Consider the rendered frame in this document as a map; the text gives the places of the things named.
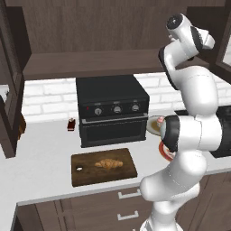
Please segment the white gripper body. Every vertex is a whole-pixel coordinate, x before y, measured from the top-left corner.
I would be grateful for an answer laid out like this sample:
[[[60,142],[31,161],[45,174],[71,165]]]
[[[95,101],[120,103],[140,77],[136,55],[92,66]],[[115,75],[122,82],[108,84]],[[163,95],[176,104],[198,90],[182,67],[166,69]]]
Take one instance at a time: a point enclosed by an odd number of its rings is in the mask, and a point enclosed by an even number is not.
[[[204,31],[202,33],[202,40],[203,40],[203,49],[204,50],[212,50],[215,45],[214,38],[209,34],[208,31]]]

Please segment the golden croissant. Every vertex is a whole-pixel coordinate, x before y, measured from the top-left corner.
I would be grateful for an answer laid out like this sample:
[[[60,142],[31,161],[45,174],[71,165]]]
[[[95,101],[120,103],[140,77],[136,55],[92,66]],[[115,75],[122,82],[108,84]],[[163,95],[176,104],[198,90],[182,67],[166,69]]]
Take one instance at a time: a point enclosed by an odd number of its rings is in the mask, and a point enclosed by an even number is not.
[[[114,169],[118,167],[122,167],[124,164],[120,161],[113,160],[113,159],[104,159],[101,160],[100,162],[96,162],[95,166],[99,168],[105,168],[105,169]]]

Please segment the dark wood base cabinet door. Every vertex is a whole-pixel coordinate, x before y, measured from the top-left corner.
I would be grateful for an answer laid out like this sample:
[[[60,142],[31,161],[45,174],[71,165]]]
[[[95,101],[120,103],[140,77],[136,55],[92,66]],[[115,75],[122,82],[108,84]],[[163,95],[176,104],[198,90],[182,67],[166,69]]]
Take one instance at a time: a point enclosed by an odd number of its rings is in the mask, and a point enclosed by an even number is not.
[[[53,201],[19,206],[17,218],[23,231],[62,231]]]
[[[204,176],[176,220],[183,231],[231,231],[231,171]]]

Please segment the dark wooden cutting board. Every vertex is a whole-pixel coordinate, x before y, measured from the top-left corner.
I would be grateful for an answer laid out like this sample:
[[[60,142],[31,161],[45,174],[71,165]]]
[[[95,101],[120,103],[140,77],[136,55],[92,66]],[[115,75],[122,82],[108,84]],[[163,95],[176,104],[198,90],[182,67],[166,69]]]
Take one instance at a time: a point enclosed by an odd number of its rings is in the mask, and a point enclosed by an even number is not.
[[[117,160],[124,165],[110,170],[95,166],[96,162],[104,159]],[[136,177],[137,171],[127,148],[73,154],[71,156],[71,180],[73,187]]]

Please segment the white plate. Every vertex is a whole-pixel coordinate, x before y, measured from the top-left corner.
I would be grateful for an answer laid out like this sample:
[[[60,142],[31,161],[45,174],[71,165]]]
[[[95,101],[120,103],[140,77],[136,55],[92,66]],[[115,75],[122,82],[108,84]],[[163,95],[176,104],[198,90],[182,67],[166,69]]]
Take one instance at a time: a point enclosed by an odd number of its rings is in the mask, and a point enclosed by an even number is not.
[[[146,129],[149,133],[160,136],[160,129],[162,125],[157,125],[157,118],[163,115],[153,115],[147,121]]]

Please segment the black toaster oven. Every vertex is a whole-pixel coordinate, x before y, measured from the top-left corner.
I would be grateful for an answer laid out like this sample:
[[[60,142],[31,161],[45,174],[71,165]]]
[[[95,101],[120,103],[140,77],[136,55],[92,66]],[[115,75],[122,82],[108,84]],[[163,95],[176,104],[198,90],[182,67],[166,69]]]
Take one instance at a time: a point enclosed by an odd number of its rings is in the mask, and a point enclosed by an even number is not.
[[[136,115],[149,111],[150,97],[134,75],[104,76],[76,79],[79,124],[81,119],[106,116]],[[138,111],[132,111],[133,105]],[[114,112],[120,106],[122,111]],[[102,114],[96,115],[95,109]]]

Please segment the red plate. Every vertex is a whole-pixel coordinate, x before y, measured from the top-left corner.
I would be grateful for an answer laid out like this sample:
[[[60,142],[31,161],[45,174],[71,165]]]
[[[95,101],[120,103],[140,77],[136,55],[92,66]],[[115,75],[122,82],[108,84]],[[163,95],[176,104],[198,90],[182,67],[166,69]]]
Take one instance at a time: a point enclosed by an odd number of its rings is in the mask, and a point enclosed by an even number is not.
[[[175,153],[170,152],[170,150],[164,145],[163,142],[159,143],[159,152],[162,155],[162,157],[169,162],[171,162],[175,157]]]

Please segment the toaster oven door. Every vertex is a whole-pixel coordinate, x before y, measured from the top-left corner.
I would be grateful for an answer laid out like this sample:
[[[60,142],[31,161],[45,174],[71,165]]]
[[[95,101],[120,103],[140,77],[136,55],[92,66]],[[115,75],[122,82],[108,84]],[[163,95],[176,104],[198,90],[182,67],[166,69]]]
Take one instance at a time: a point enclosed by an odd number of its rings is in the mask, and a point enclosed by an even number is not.
[[[81,147],[143,141],[146,139],[146,125],[146,117],[81,123],[79,125]]]

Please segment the dark wood drawer front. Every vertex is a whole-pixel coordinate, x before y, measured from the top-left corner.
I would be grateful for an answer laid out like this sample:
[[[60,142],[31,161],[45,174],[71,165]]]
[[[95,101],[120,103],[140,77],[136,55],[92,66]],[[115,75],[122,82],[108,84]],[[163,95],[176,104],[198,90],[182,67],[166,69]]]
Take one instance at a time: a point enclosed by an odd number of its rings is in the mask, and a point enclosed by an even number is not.
[[[138,211],[139,217],[118,221],[117,214],[131,215]],[[67,231],[139,231],[148,218],[148,209],[129,208],[127,211],[102,210],[66,213],[63,217]]]
[[[115,210],[127,211],[129,208],[151,209],[152,203],[145,201],[142,196],[119,199],[118,192],[123,194],[134,193],[139,189],[138,187],[113,190],[103,193],[97,193],[87,196],[80,196],[75,198],[59,199],[56,202],[57,207],[61,212],[83,212],[83,211],[102,211]]]

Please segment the brown wooden block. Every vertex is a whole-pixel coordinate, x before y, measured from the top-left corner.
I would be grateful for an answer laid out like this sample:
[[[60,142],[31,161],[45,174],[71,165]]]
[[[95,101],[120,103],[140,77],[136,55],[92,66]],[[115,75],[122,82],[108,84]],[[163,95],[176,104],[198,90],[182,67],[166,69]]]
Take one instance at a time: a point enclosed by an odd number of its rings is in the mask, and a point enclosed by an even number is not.
[[[26,129],[26,122],[24,120],[23,114],[20,115],[19,131],[18,131],[18,140],[20,140],[21,135],[24,134]]]

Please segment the dark wood wall cabinet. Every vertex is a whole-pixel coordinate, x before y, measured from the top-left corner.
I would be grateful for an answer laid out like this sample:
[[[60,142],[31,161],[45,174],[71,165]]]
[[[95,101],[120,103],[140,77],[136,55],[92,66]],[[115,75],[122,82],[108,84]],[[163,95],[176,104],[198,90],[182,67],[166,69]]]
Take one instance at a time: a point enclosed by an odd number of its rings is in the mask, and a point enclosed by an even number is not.
[[[167,19],[226,0],[35,0],[23,7],[29,80],[158,72]]]

